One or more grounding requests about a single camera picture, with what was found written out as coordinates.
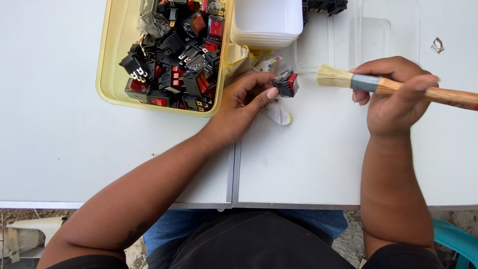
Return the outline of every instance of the teal plastic chair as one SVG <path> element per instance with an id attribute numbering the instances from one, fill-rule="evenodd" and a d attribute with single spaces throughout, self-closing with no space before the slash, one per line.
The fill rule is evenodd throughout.
<path id="1" fill-rule="evenodd" d="M 456 269 L 467 269 L 469 262 L 478 267 L 478 237 L 467 233 L 448 221 L 435 219 L 432 221 L 435 242 L 459 254 Z"/>

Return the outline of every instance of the person's right hand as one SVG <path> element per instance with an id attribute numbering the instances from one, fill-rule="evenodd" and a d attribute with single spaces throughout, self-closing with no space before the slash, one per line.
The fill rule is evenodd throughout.
<path id="1" fill-rule="evenodd" d="M 354 91 L 352 100 L 360 105 L 370 101 L 367 125 L 370 135 L 409 135 L 410 127 L 425 113 L 430 102 L 425 101 L 426 89 L 438 87 L 439 78 L 415 63 L 400 57 L 370 61 L 350 70 L 355 74 L 380 76 L 402 82 L 393 95 Z"/>

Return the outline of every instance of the tattoo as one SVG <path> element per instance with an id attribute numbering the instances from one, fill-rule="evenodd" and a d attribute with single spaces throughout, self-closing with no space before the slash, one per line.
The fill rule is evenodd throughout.
<path id="1" fill-rule="evenodd" d="M 146 228 L 147 228 L 147 222 L 146 221 L 138 224 L 138 226 L 136 226 L 136 230 L 135 231 L 129 231 L 128 232 L 128 237 L 125 240 L 119 242 L 118 246 L 120 246 L 122 248 L 130 247 L 131 245 L 134 244 L 134 242 L 136 242 L 136 240 L 138 240 L 138 238 L 141 237 L 141 235 L 144 233 L 144 230 L 146 230 Z"/>

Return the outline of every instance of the forearm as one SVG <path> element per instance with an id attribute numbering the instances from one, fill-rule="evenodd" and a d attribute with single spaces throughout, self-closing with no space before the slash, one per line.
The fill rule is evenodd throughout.
<path id="1" fill-rule="evenodd" d="M 217 150 L 196 135 L 143 163 L 88 200 L 54 240 L 124 250 L 159 219 Z"/>
<path id="2" fill-rule="evenodd" d="M 370 137 L 362 169 L 360 215 L 364 233 L 374 238 L 433 246 L 431 217 L 413 169 L 410 134 Z"/>

